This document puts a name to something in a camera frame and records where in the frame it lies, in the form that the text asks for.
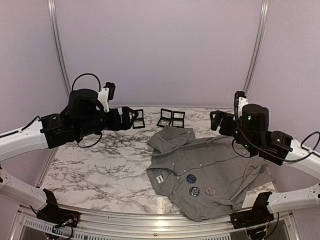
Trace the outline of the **grey button shirt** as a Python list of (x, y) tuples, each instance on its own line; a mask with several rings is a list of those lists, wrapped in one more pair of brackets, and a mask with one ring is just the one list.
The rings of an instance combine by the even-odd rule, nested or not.
[[(218, 218), (242, 208), (246, 193), (274, 181), (267, 162), (250, 157), (228, 136), (196, 138), (192, 128), (166, 126), (155, 133), (151, 164), (146, 173), (157, 195), (168, 197), (191, 220)], [(187, 175), (196, 176), (188, 183)], [(191, 196), (191, 187), (200, 194)], [(207, 195), (213, 187), (215, 195)]]

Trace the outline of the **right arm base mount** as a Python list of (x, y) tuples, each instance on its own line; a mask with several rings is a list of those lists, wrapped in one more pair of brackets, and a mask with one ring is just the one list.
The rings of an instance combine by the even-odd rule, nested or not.
[(273, 221), (275, 219), (274, 213), (268, 209), (272, 196), (275, 197), (276, 194), (270, 191), (259, 193), (251, 210), (232, 213), (230, 221), (233, 228), (247, 228)]

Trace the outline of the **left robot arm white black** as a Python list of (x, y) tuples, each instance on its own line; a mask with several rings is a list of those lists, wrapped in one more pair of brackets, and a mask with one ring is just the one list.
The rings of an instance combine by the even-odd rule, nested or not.
[[(76, 82), (84, 76), (92, 76), (98, 82), (98, 91), (88, 88), (75, 89)], [(110, 108), (116, 86), (106, 82), (104, 87), (93, 73), (83, 73), (72, 83), (67, 106), (61, 113), (43, 117), (36, 116), (26, 126), (0, 135), (0, 162), (25, 153), (54, 149), (67, 143), (76, 142), (80, 148), (97, 145), (103, 131), (126, 131), (133, 128), (139, 112), (128, 106)], [(98, 140), (90, 145), (81, 145), (84, 137), (97, 135)], [(13, 177), (0, 166), (0, 193), (32, 207), (43, 210), (53, 223), (63, 219), (55, 195), (47, 189), (36, 189), (30, 184)]]

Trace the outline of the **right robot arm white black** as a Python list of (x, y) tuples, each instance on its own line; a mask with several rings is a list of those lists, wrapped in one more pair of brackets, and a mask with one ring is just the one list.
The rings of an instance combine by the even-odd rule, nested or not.
[[(286, 165), (320, 177), (320, 155), (313, 148), (282, 131), (269, 130), (269, 110), (258, 104), (240, 106), (234, 104), (234, 113), (221, 110), (210, 112), (211, 130), (218, 130), (222, 136), (234, 138), (251, 157), (258, 156), (278, 166)], [(320, 185), (316, 184), (300, 190), (276, 193), (261, 193), (248, 212), (247, 219), (258, 224), (267, 213), (319, 207)]]

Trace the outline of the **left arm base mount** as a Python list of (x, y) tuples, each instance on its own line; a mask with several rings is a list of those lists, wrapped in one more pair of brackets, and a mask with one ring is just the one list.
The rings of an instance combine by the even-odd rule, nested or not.
[(60, 208), (54, 193), (48, 189), (42, 190), (45, 193), (45, 205), (37, 210), (36, 217), (40, 220), (50, 222), (56, 225), (62, 225), (68, 220), (73, 228), (76, 228), (80, 218), (78, 211)]

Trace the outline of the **blue round brooch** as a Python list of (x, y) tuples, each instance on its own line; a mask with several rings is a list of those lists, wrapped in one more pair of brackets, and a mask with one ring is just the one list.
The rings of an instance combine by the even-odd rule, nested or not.
[(197, 178), (195, 175), (189, 174), (189, 175), (187, 175), (186, 180), (188, 183), (194, 184), (197, 181)]

